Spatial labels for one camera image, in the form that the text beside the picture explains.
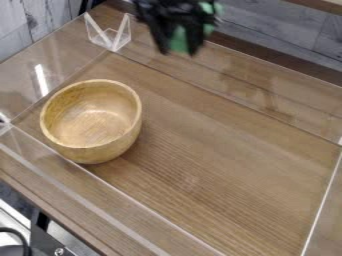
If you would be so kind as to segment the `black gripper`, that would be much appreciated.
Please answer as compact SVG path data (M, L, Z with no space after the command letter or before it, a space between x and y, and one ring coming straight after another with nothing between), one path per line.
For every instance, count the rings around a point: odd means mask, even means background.
M204 42L204 25L216 23L215 0L132 0L135 16L148 25L158 50L163 55L170 51L175 25L171 22L190 21L186 24L188 54L194 56Z

